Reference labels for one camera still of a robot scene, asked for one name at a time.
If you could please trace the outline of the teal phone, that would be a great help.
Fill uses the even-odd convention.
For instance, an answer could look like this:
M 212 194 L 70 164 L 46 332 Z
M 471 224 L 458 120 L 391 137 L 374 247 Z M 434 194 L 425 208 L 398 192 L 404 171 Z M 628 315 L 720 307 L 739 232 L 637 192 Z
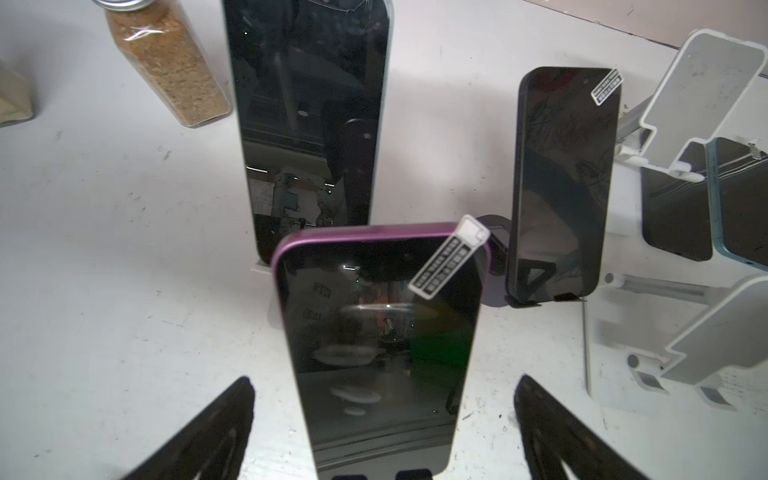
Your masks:
M 715 250 L 767 269 L 767 153 L 754 144 L 716 138 L 705 147 Z

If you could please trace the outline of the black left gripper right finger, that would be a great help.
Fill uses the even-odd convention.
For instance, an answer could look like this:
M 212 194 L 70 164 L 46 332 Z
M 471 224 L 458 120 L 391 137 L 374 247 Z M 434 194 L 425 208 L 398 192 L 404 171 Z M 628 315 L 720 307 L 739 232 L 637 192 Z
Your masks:
M 528 375 L 514 393 L 516 419 L 533 479 L 643 479 L 645 475 Z

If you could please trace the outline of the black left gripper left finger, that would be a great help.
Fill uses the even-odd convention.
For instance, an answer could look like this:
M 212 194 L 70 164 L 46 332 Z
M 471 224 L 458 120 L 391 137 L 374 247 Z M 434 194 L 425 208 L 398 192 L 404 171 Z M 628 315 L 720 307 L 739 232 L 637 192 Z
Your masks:
M 236 479 L 247 448 L 255 389 L 238 378 L 128 479 Z

